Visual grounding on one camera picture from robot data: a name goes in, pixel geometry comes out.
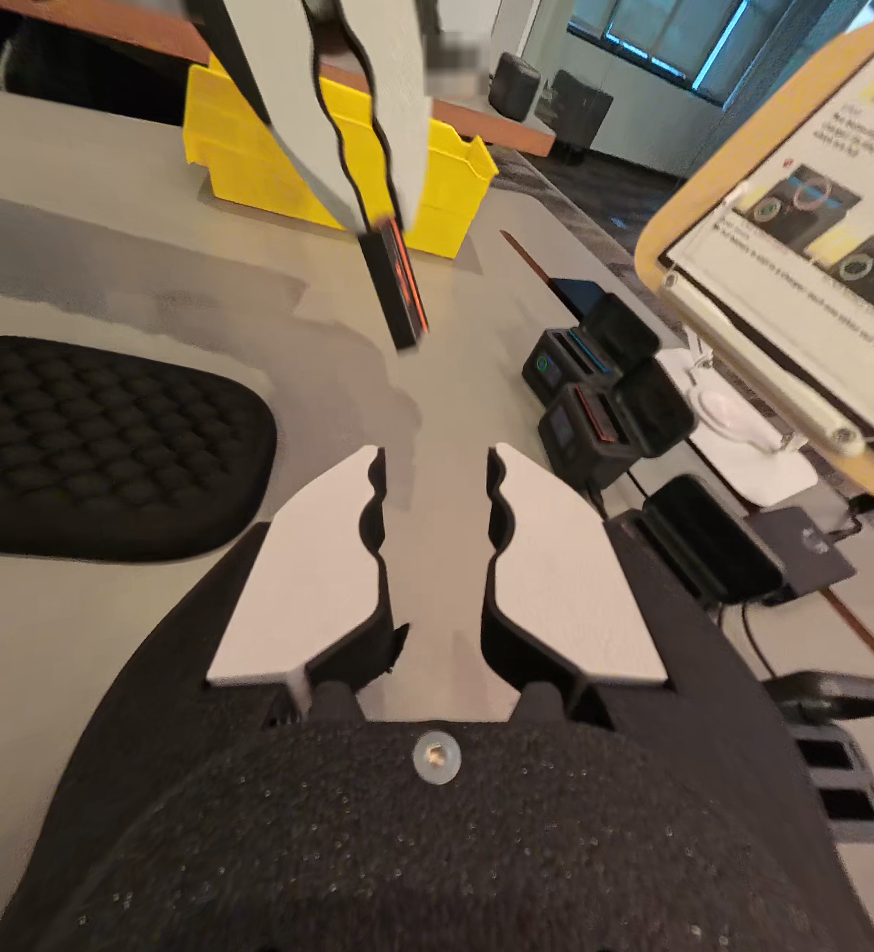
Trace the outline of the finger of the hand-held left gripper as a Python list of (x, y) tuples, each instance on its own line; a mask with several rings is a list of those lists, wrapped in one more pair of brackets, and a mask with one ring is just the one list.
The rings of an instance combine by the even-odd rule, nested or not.
[(306, 6), (300, 1), (226, 1), (225, 9), (283, 153), (339, 225), (369, 222), (321, 92)]
[(395, 212), (405, 232), (417, 221), (428, 168), (431, 100), (413, 1), (341, 1), (349, 44), (368, 81)]

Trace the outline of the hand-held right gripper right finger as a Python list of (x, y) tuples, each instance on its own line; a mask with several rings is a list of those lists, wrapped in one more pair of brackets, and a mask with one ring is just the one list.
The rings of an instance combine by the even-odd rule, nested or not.
[(668, 672), (597, 508), (509, 444), (490, 446), (490, 557), (481, 654), (523, 693), (551, 688), (569, 720), (611, 723), (600, 687), (661, 688)]

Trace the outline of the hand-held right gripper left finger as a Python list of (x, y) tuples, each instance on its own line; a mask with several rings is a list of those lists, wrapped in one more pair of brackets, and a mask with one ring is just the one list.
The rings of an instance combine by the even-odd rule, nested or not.
[(399, 658), (381, 554), (386, 458), (366, 445), (275, 514), (206, 672), (212, 687), (282, 685), (295, 708), (339, 682), (358, 692)]

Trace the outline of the yellow plastic bin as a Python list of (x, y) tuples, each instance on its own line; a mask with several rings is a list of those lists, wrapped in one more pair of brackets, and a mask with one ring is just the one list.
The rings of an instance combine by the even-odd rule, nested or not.
[[(327, 78), (321, 86), (366, 211), (379, 221), (393, 205), (383, 148), (372, 131), (371, 97)], [(214, 58), (189, 70), (182, 134), (186, 160), (208, 170), (216, 197), (342, 229)], [(451, 125), (431, 120), (427, 174), (407, 246), (454, 259), (498, 173), (481, 139), (467, 143)]]

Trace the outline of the black battery charger case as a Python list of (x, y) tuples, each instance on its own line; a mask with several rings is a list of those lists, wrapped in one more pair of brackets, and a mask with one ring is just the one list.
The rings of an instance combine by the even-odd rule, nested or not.
[(761, 682), (800, 753), (838, 844), (874, 844), (874, 771), (848, 720), (874, 718), (874, 678), (800, 671)]
[[(572, 347), (566, 329), (572, 328), (611, 368), (601, 373)], [(651, 363), (661, 339), (616, 295), (607, 295), (580, 324), (548, 328), (538, 338), (522, 368), (522, 378), (544, 406), (569, 385), (590, 384), (605, 393), (632, 372)]]
[(540, 80), (535, 66), (517, 54), (503, 52), (490, 81), (488, 102), (504, 118), (522, 123), (530, 113)]
[(783, 567), (698, 477), (679, 475), (605, 524), (639, 607), (741, 606), (779, 593)]
[(580, 386), (590, 402), (600, 398), (619, 433), (617, 443), (597, 440), (576, 399), (575, 385), (564, 387), (538, 422), (551, 470), (578, 492), (609, 488), (637, 462), (664, 455), (697, 427), (695, 411), (656, 359), (611, 391)]

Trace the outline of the orange trimmed black battery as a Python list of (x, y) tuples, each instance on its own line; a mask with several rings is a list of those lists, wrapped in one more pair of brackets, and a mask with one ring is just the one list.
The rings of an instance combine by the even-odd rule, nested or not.
[(397, 351), (419, 347), (428, 322), (411, 266), (405, 237), (394, 218), (382, 218), (359, 235), (383, 316)]
[(575, 385), (574, 390), (576, 399), (591, 429), (595, 433), (597, 440), (608, 444), (617, 443), (619, 441), (619, 433), (613, 423), (612, 417), (602, 405), (600, 398), (595, 399), (595, 402), (590, 402), (582, 386)]

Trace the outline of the blue trimmed black battery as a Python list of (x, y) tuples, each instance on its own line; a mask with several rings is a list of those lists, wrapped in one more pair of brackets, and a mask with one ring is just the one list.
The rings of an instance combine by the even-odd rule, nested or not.
[(611, 372), (611, 368), (598, 359), (596, 353), (587, 346), (586, 342), (572, 328), (567, 328), (566, 333), (572, 341), (572, 347), (583, 354), (588, 363), (601, 373)]

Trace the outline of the dark low cabinet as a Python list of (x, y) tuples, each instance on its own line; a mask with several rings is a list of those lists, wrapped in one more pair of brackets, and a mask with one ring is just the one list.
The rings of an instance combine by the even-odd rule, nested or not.
[(564, 68), (555, 73), (551, 91), (550, 128), (556, 141), (574, 149), (590, 149), (614, 97), (589, 86)]

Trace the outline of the black usb charging hub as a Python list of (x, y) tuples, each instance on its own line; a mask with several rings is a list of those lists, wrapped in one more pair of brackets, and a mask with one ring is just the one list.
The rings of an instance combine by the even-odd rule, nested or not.
[(857, 574), (835, 542), (799, 506), (761, 511), (745, 521), (782, 568), (784, 584), (764, 604), (796, 601)]

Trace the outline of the black textured wrist pad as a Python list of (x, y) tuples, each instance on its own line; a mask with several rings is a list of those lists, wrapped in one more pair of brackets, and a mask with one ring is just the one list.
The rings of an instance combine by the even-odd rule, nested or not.
[(238, 537), (264, 499), (276, 420), (191, 367), (0, 336), (0, 554), (181, 561)]

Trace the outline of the dark blue flat pad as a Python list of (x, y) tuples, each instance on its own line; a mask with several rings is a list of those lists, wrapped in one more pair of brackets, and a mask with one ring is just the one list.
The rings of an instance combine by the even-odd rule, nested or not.
[(547, 286), (578, 323), (582, 323), (606, 297), (599, 284), (585, 279), (549, 278)]

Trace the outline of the wooden instruction board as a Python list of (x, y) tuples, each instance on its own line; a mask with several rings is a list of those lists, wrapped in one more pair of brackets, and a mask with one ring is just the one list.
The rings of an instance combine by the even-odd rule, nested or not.
[[(813, 63), (815, 67), (823, 68), (817, 55), (832, 54), (835, 50), (846, 51), (847, 61), (845, 65), (834, 67), (833, 84), (874, 54), (874, 20), (862, 29), (837, 36), (804, 66)], [(804, 66), (793, 77), (800, 74), (801, 79), (808, 79), (811, 74), (803, 70)], [(776, 363), (813, 387), (856, 424), (865, 442), (864, 450), (856, 457), (835, 456), (832, 450), (808, 445), (874, 497), (874, 336), (831, 320), (828, 313), (809, 318), (802, 306), (792, 306), (791, 303), (785, 303), (779, 309), (780, 320), (776, 326), (753, 327), (714, 292), (698, 284), (680, 268), (666, 265), (660, 257), (692, 223), (705, 215), (710, 208), (707, 199), (717, 197), (725, 185), (737, 183), (738, 173), (731, 172), (733, 162), (741, 161), (744, 170), (746, 160), (757, 162), (764, 150), (771, 149), (767, 144), (753, 150), (750, 138), (757, 136), (757, 131), (756, 126), (750, 124), (751, 118), (651, 220), (637, 245), (637, 273), (649, 290), (668, 303), (660, 296), (662, 280), (669, 271), (679, 271), (705, 292), (732, 323)], [(674, 311), (684, 325), (681, 315)]]

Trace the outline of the printed instruction sheet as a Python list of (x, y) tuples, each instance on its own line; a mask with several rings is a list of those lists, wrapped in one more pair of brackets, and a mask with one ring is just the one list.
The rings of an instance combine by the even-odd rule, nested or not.
[(874, 336), (874, 54), (836, 84), (846, 51), (817, 57), (751, 118), (771, 149), (660, 257), (753, 327), (791, 303)]

